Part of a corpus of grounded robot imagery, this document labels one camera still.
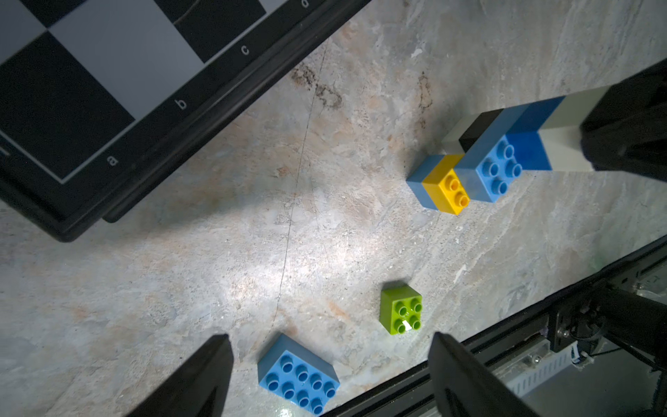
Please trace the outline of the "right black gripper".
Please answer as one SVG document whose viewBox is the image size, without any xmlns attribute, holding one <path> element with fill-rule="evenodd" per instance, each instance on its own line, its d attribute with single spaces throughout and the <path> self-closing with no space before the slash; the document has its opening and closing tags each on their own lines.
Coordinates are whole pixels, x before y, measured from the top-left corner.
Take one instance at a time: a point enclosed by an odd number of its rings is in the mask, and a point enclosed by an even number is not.
<svg viewBox="0 0 667 417">
<path fill-rule="evenodd" d="M 666 61 L 611 85 L 579 130 L 596 171 L 666 181 Z"/>
</svg>

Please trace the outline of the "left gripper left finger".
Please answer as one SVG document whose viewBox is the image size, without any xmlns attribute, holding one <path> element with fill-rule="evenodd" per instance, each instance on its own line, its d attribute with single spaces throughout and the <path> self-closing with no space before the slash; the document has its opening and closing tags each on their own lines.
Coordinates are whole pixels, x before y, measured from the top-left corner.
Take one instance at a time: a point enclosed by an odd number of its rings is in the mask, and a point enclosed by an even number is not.
<svg viewBox="0 0 667 417">
<path fill-rule="evenodd" d="M 213 335 L 130 415 L 221 416 L 233 366 L 229 337 Z"/>
</svg>

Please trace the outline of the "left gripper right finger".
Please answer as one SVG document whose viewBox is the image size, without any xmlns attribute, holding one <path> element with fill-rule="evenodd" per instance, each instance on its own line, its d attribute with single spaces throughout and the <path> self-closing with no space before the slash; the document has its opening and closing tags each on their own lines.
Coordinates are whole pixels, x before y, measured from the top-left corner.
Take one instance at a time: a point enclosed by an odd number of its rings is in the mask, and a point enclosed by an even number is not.
<svg viewBox="0 0 667 417">
<path fill-rule="evenodd" d="M 536 415 L 451 335 L 434 334 L 427 361 L 443 416 Z"/>
</svg>

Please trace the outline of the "white square brick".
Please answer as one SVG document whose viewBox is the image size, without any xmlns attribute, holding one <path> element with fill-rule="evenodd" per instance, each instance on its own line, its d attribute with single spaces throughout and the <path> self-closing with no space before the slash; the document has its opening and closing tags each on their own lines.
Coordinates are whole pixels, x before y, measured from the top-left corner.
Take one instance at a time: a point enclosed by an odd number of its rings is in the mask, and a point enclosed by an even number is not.
<svg viewBox="0 0 667 417">
<path fill-rule="evenodd" d="M 479 114 L 464 116 L 453 126 L 442 141 L 441 150 L 444 155 L 461 155 L 465 153 L 460 144 L 460 139 L 478 117 Z"/>
</svg>

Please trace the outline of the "yellow square brick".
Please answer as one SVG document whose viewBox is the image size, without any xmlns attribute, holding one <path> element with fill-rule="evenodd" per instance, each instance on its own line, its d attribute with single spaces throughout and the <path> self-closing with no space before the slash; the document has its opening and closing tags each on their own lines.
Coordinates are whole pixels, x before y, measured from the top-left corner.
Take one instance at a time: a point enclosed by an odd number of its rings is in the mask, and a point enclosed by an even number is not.
<svg viewBox="0 0 667 417">
<path fill-rule="evenodd" d="M 437 210 L 451 215 L 459 215 L 470 203 L 470 197 L 454 171 L 464 155 L 442 156 L 443 159 L 428 175 L 423 184 Z"/>
</svg>

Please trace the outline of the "light blue square brick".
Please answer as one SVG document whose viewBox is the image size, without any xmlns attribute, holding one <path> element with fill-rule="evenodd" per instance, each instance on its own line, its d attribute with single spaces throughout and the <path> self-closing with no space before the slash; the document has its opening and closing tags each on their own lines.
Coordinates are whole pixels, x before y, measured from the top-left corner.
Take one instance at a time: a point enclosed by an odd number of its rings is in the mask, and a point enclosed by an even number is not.
<svg viewBox="0 0 667 417">
<path fill-rule="evenodd" d="M 431 196 L 427 193 L 423 182 L 442 159 L 442 155 L 428 156 L 406 180 L 406 183 L 413 191 L 413 194 L 425 209 L 437 210 L 437 207 Z"/>
</svg>

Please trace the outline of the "cream square brick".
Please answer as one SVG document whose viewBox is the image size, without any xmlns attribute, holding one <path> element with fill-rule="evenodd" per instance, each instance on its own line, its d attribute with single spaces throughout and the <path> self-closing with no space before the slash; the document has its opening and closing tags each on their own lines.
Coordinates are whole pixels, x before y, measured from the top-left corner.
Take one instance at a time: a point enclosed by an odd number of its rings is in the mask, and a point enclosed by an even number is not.
<svg viewBox="0 0 667 417">
<path fill-rule="evenodd" d="M 580 126 L 609 89 L 605 86 L 565 96 L 540 127 L 538 134 L 553 171 L 594 171 L 582 151 Z"/>
</svg>

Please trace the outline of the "dark blue square brick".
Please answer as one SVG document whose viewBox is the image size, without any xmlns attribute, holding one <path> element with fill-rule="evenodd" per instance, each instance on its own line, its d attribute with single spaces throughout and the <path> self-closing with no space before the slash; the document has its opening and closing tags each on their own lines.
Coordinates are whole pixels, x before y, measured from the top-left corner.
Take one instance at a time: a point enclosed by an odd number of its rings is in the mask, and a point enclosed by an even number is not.
<svg viewBox="0 0 667 417">
<path fill-rule="evenodd" d="M 565 99 L 554 97 L 528 104 L 505 136 L 514 147 L 514 156 L 523 170 L 552 170 L 540 129 Z"/>
</svg>

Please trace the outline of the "black square brick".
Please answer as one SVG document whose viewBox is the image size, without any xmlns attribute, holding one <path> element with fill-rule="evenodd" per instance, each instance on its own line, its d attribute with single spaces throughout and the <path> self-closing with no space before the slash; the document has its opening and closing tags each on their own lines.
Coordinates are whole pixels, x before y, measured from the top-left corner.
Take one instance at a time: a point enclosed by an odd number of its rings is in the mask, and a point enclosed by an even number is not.
<svg viewBox="0 0 667 417">
<path fill-rule="evenodd" d="M 477 115 L 472 124 L 459 138 L 459 144 L 462 147 L 464 153 L 467 153 L 469 149 L 472 148 L 479 137 L 485 133 L 489 126 L 502 112 L 503 109 L 497 109 L 496 111 L 486 111 Z"/>
</svg>

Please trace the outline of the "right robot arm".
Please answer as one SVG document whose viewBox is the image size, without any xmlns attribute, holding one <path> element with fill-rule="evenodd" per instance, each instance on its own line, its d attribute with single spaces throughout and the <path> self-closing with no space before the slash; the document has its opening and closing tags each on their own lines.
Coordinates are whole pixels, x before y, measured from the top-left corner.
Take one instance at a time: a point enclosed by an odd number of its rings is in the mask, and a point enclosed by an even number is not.
<svg viewBox="0 0 667 417">
<path fill-rule="evenodd" d="M 666 62 L 613 85 L 580 129 L 596 169 L 666 180 Z M 623 288 L 592 284 L 550 312 L 554 351 L 602 337 L 651 367 L 666 369 L 666 308 Z"/>
</svg>

